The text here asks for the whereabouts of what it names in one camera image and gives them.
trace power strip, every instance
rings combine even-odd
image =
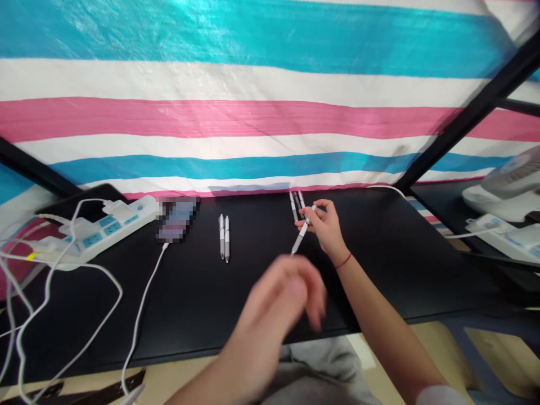
[[[96,227],[96,229],[99,229],[99,231],[82,240],[76,240],[71,246],[71,249],[64,255],[62,261],[80,264],[87,263],[99,253],[110,248],[126,236],[142,228],[144,225],[152,222],[161,212],[160,205],[152,196],[145,196],[129,204],[128,207],[130,207],[136,215],[123,222],[112,215],[108,215],[103,219],[94,222],[92,225]],[[50,241],[51,238],[52,237],[47,237],[43,242],[47,242],[47,240]],[[60,242],[63,243],[65,248],[65,246],[71,242],[71,237],[68,236]],[[40,252],[37,254],[37,258],[55,261],[64,248],[60,249],[60,251],[56,249],[54,251]],[[58,265],[58,268],[61,270],[74,270],[77,266],[60,264]]]
[[[465,228],[469,232],[492,229],[493,232],[483,233],[476,237],[489,243],[508,257],[525,262],[540,263],[540,230],[533,228],[534,225],[519,229],[491,214],[486,214],[477,220],[469,219],[467,222],[469,225]],[[527,243],[523,242],[524,233],[527,233]]]

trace gray pants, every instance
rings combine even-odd
[[[345,336],[283,346],[276,377],[259,403],[380,405]]]

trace blurred hand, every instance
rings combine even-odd
[[[326,288],[319,271],[303,256],[280,256],[253,286],[228,343],[211,365],[221,403],[257,399],[272,381],[281,345],[307,312],[316,331],[326,314]]]
[[[317,235],[322,250],[330,257],[334,265],[338,266],[349,256],[349,250],[341,235],[338,213],[330,200],[317,200],[314,204],[325,207],[326,212],[322,209],[313,211],[311,207],[306,207],[302,208],[300,213],[309,218],[308,231]],[[305,220],[300,220],[294,223],[298,231],[302,229],[304,222]]]

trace white pen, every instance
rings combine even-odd
[[[229,257],[231,255],[230,251],[230,239],[229,239],[229,216],[225,217],[225,261],[229,262]]]
[[[290,191],[289,191],[289,198],[291,199],[292,216],[294,217],[294,221],[298,221],[298,215],[296,214],[296,207],[294,206],[293,193],[291,193]]]
[[[304,196],[302,195],[302,192],[301,191],[298,191],[298,198],[300,199],[300,205],[302,208],[305,208],[305,204],[304,204]]]
[[[312,206],[313,211],[317,209],[317,206],[313,204]],[[294,246],[292,247],[291,256],[293,256],[300,247],[300,244],[302,243],[302,239],[304,238],[304,235],[306,231],[308,230],[309,225],[309,218],[307,218],[304,222],[304,226],[302,226],[302,229],[300,230],[300,233],[298,234],[298,237],[296,238],[296,241],[294,242]]]
[[[225,231],[223,230],[223,214],[219,216],[219,252],[221,260],[225,258]]]
[[[300,210],[302,209],[302,207],[300,206],[300,199],[298,198],[298,193],[293,191],[292,196],[294,197],[294,201],[296,202],[296,209],[298,209],[298,213],[300,214]]]

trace black desk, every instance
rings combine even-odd
[[[481,214],[469,208],[461,197],[464,189],[479,184],[481,180],[462,182],[445,182],[435,184],[422,184],[414,186],[411,191],[416,199],[430,210],[444,225],[456,235],[468,233],[465,229],[466,220],[478,218]],[[513,223],[518,228],[534,223],[527,219],[524,223]],[[463,238],[462,241],[473,251],[494,257],[507,257],[504,253],[492,247],[478,237]],[[504,280],[502,284],[508,287],[516,298],[525,305],[536,305],[540,293],[540,277],[523,271],[500,266]]]
[[[392,190],[305,193],[306,203],[334,200],[343,236],[373,282],[411,323],[465,311],[507,306],[490,278],[472,269],[418,212]],[[219,256],[218,216],[231,219],[231,261]],[[102,331],[67,375],[122,367],[147,280],[159,256],[151,223],[94,260],[108,268],[124,298]],[[233,330],[255,281],[278,254],[288,254],[297,236],[286,193],[202,199],[185,243],[165,252],[147,297],[139,344],[131,366],[217,353]],[[323,333],[303,318],[289,341],[358,332],[331,262],[309,234],[299,254],[319,270],[328,289]],[[42,300],[43,272],[26,289]],[[116,299],[116,290],[95,269],[58,272],[48,307],[27,329],[25,381],[51,378],[81,349]],[[19,318],[24,310],[17,303]],[[6,316],[0,330],[7,329]],[[0,344],[5,352],[7,339]],[[15,383],[11,367],[4,384]]]

